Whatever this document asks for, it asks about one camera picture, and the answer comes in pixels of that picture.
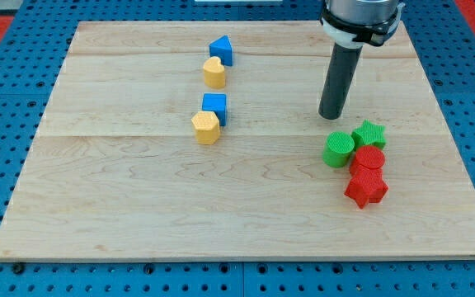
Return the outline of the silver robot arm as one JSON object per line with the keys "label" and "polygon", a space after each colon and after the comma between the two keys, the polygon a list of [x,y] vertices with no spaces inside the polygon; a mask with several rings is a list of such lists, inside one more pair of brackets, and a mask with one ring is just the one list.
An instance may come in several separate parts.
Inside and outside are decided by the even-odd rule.
{"label": "silver robot arm", "polygon": [[324,0],[318,20],[337,45],[379,47],[394,35],[404,7],[399,0]]}

